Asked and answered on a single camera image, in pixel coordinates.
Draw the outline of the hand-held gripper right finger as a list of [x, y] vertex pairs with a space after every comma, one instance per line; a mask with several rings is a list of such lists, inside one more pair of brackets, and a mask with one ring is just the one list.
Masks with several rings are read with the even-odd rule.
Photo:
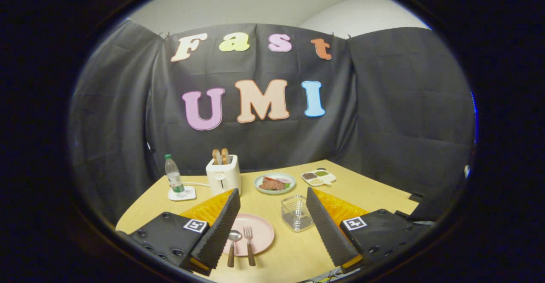
[[431, 229], [384, 208], [367, 212], [315, 188], [308, 188], [306, 206], [333, 264], [343, 273], [391, 260]]

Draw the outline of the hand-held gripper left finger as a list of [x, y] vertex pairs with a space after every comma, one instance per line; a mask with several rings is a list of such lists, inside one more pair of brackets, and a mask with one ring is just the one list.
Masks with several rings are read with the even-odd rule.
[[162, 212], [128, 234], [138, 250], [186, 271], [209, 276], [240, 209], [237, 188], [218, 194], [181, 214]]

